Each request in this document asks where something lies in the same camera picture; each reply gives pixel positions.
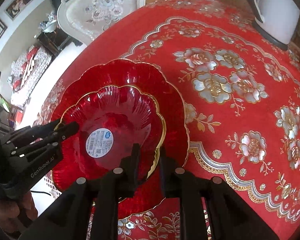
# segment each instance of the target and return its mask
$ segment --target floor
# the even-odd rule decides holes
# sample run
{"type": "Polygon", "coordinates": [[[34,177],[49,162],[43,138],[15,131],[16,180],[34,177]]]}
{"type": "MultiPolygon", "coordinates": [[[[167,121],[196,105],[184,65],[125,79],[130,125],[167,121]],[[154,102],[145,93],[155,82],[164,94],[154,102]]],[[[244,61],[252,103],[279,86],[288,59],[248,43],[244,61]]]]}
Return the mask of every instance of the floor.
{"type": "Polygon", "coordinates": [[[50,64],[48,69],[42,75],[34,90],[31,93],[31,100],[26,107],[22,122],[16,126],[16,130],[32,126],[33,122],[37,119],[37,114],[41,110],[45,99],[49,95],[53,86],[56,84],[61,75],[71,65],[71,63],[78,57],[78,55],[86,48],[86,45],[76,47],[73,43],[70,43],[64,48],[57,58],[50,64]]]}

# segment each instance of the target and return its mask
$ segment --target screw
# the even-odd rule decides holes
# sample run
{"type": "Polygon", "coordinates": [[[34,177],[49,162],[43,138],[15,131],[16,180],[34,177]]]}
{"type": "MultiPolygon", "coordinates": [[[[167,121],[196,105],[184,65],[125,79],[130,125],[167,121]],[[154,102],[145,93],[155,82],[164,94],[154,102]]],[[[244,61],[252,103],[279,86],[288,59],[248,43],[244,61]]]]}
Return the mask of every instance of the screw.
{"type": "Polygon", "coordinates": [[[115,168],[114,170],[113,170],[113,173],[114,174],[121,174],[123,172],[123,169],[122,168],[115,168]]]}
{"type": "Polygon", "coordinates": [[[213,177],[212,178],[212,181],[215,183],[215,184],[221,184],[222,183],[222,179],[220,177],[213,177]]]}
{"type": "Polygon", "coordinates": [[[86,180],[85,178],[83,178],[83,177],[80,177],[80,178],[78,178],[78,179],[77,179],[77,181],[76,181],[76,182],[77,182],[77,184],[81,185],[81,184],[84,184],[84,183],[86,183],[86,181],[87,181],[87,180],[86,180]]]}
{"type": "Polygon", "coordinates": [[[185,169],[184,168],[176,168],[175,172],[176,172],[176,174],[184,174],[185,173],[185,169]]]}

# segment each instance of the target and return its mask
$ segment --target red cloth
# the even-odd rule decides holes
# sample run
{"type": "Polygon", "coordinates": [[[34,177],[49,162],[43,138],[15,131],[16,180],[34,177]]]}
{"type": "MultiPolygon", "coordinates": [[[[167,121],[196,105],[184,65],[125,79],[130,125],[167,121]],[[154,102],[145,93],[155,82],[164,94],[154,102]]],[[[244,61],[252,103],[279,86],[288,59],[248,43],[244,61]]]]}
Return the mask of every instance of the red cloth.
{"type": "Polygon", "coordinates": [[[25,70],[26,70],[27,65],[28,65],[28,61],[26,61],[25,63],[22,64],[22,66],[21,66],[21,69],[22,69],[21,74],[22,74],[22,75],[25,73],[25,70]]]}
{"type": "Polygon", "coordinates": [[[19,90],[21,85],[21,79],[16,80],[16,82],[13,84],[12,90],[15,92],[16,90],[19,90]]]}
{"type": "Polygon", "coordinates": [[[33,56],[33,55],[35,55],[37,52],[38,52],[38,47],[34,47],[33,49],[31,49],[31,51],[29,51],[28,53],[27,53],[27,56],[26,56],[26,58],[27,58],[27,61],[29,62],[30,61],[30,59],[31,59],[31,57],[33,56]]]}
{"type": "MultiPolygon", "coordinates": [[[[300,221],[297,57],[263,39],[234,7],[160,0],[119,21],[79,55],[42,107],[43,123],[85,70],[120,57],[156,64],[182,94],[191,141],[186,169],[207,179],[219,174],[288,239],[300,221]]],[[[175,239],[178,202],[164,200],[151,212],[120,222],[119,239],[175,239]]]]}

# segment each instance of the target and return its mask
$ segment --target sofa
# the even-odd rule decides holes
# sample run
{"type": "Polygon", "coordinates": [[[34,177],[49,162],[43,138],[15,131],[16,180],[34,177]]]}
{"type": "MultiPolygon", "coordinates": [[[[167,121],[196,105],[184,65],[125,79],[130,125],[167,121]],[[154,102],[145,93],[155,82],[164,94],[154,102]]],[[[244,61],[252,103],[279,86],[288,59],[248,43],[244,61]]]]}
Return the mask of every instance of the sofa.
{"type": "Polygon", "coordinates": [[[8,77],[12,88],[11,104],[23,109],[51,59],[52,55],[44,47],[32,45],[12,63],[8,77]]]}

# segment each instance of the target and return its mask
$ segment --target white ornate chair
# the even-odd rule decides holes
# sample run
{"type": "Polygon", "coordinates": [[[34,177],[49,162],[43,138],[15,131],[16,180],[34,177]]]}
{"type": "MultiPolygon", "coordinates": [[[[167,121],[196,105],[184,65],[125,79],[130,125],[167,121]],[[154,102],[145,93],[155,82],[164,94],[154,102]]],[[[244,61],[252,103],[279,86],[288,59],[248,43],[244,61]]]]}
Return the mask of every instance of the white ornate chair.
{"type": "Polygon", "coordinates": [[[146,0],[62,0],[57,18],[62,30],[88,45],[145,3],[146,0]]]}

